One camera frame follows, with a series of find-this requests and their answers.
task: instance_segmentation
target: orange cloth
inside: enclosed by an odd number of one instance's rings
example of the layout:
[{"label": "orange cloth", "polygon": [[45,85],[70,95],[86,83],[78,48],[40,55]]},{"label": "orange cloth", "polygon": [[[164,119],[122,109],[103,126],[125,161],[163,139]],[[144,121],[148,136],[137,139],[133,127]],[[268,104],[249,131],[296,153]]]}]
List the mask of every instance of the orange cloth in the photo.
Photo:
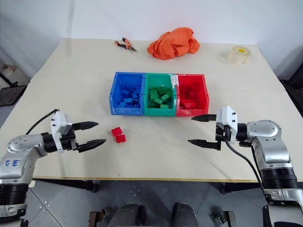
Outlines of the orange cloth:
[{"label": "orange cloth", "polygon": [[193,38],[194,31],[188,27],[178,27],[172,32],[166,32],[159,40],[150,44],[147,51],[161,60],[183,56],[186,53],[196,53],[200,43]]}]

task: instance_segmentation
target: cable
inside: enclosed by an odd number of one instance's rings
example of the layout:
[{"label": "cable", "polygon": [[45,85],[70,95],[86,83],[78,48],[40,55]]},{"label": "cable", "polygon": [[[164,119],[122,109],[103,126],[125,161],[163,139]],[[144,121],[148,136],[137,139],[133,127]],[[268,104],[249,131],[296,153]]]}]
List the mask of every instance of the cable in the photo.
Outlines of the cable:
[{"label": "cable", "polygon": [[45,118],[49,117],[53,113],[56,113],[57,111],[59,111],[59,109],[54,109],[53,111],[49,112],[47,115],[45,115],[39,121],[37,121],[32,127],[30,127],[30,129],[25,134],[28,135],[34,129],[34,127],[36,127],[41,121],[43,121]]},{"label": "cable", "polygon": [[225,143],[226,143],[226,145],[228,146],[228,148],[229,148],[230,150],[232,150],[233,153],[235,153],[236,155],[240,156],[241,158],[243,158],[245,161],[248,162],[248,164],[250,165],[250,167],[251,167],[252,170],[254,171],[254,173],[255,173],[255,175],[256,175],[256,178],[257,178],[257,180],[258,180],[258,183],[260,184],[261,190],[262,190],[262,192],[263,192],[263,194],[264,194],[264,196],[265,196],[263,184],[262,184],[262,182],[261,182],[261,180],[260,180],[260,178],[259,178],[259,175],[258,175],[258,173],[257,173],[257,171],[256,171],[256,169],[255,169],[255,167],[252,165],[252,163],[249,161],[249,159],[246,158],[243,154],[240,154],[238,151],[236,151],[236,150],[231,146],[231,144],[229,143],[228,140],[225,140]]}]

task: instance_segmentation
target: white wall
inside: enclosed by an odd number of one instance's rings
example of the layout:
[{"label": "white wall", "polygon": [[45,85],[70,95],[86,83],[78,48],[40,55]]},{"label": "white wall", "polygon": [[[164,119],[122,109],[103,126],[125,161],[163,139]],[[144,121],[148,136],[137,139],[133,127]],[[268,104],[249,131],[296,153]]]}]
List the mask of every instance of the white wall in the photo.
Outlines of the white wall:
[{"label": "white wall", "polygon": [[281,78],[303,61],[302,0],[0,0],[0,13],[1,57],[29,77],[62,37],[155,40],[179,26],[199,42],[258,44]]}]

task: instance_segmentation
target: table leg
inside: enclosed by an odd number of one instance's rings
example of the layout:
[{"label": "table leg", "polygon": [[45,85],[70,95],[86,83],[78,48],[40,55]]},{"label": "table leg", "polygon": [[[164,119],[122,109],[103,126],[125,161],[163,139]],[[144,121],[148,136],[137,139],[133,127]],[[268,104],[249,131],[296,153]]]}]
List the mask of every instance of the table leg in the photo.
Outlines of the table leg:
[{"label": "table leg", "polygon": [[220,183],[220,192],[226,194],[259,187],[259,183]]},{"label": "table leg", "polygon": [[81,181],[81,180],[57,180],[57,179],[33,179],[35,181],[43,181],[48,183],[54,183],[59,185],[64,185],[68,187],[81,188],[86,191],[97,192],[98,185],[93,183],[93,181]]}]

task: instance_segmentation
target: tape roll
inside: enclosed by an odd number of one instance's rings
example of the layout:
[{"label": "tape roll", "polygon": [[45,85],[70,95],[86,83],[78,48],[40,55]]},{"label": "tape roll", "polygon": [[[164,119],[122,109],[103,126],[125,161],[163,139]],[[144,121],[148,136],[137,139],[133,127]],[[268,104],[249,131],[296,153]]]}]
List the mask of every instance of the tape roll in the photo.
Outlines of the tape roll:
[{"label": "tape roll", "polygon": [[250,50],[244,46],[234,46],[228,60],[235,64],[244,64],[250,56]]}]

